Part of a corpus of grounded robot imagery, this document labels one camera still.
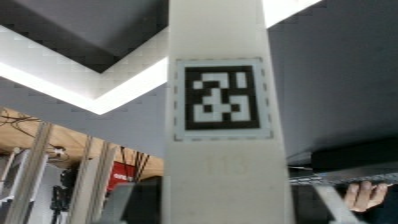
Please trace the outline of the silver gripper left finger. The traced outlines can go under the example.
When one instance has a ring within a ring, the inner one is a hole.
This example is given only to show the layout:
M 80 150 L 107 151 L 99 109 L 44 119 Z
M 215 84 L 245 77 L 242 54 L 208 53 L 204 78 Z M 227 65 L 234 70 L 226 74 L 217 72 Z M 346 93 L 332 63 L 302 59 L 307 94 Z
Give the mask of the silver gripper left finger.
M 124 210 L 133 192 L 133 183 L 121 183 L 108 196 L 99 220 L 94 224 L 128 224 L 123 220 Z

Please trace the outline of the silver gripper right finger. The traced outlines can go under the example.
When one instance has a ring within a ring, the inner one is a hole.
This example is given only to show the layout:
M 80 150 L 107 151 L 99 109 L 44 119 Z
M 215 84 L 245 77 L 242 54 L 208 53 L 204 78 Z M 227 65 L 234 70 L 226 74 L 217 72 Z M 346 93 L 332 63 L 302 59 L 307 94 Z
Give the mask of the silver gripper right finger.
M 334 217 L 334 220 L 329 222 L 329 224 L 364 224 L 348 210 L 334 187 L 316 185 L 314 190 Z

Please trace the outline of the bare human hand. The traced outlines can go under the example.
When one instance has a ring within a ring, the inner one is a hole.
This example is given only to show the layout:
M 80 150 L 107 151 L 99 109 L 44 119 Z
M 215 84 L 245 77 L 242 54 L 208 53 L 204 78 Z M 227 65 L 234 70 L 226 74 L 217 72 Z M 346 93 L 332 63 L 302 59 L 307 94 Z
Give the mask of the bare human hand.
M 373 184 L 369 181 L 348 185 L 343 202 L 354 212 L 362 213 L 375 208 L 384 208 L 391 187 L 391 184 Z

